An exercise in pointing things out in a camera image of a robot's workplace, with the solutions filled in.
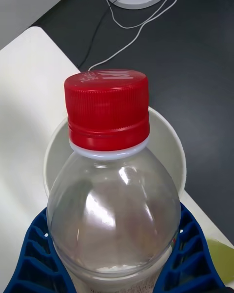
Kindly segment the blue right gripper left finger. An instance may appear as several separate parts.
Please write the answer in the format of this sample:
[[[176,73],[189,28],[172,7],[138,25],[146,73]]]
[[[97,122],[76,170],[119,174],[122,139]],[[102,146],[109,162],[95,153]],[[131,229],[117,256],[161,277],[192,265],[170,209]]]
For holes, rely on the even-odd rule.
[[[72,293],[73,282],[50,237],[46,209],[28,228],[15,271],[5,293]]]

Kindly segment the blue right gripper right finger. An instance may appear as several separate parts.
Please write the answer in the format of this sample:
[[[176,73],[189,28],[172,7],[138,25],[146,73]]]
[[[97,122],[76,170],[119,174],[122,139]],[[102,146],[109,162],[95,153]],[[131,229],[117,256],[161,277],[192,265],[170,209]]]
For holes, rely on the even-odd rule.
[[[209,293],[225,288],[210,256],[202,229],[181,204],[175,247],[155,284],[156,293]]]

